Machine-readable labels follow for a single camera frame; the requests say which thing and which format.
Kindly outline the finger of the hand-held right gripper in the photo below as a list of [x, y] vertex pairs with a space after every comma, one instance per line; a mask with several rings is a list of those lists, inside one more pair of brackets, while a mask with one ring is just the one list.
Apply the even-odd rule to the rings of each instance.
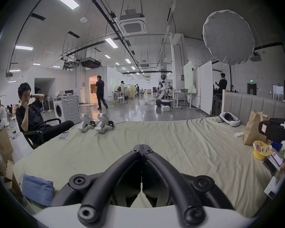
[[258, 131], [272, 142], [282, 142], [285, 141], [285, 128], [281, 125], [283, 123], [284, 121], [261, 121]]

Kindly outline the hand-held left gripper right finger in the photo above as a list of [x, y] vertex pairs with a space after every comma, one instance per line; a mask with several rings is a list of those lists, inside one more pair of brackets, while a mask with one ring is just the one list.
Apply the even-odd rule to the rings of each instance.
[[165, 189], [163, 197], [154, 197], [155, 205], [174, 205], [180, 224], [202, 224], [206, 220], [204, 207], [234, 211], [232, 203], [212, 177], [180, 173], [148, 145], [142, 145], [142, 162], [143, 179], [147, 173], [152, 173], [160, 181], [156, 186]]

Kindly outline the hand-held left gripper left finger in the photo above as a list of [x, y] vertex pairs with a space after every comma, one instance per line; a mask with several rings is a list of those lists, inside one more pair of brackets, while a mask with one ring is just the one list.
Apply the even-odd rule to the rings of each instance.
[[82, 224], [104, 224], [115, 188], [131, 167], [140, 162], [141, 146], [136, 145], [103, 173], [70, 177], [50, 207], [81, 204], [77, 217]]

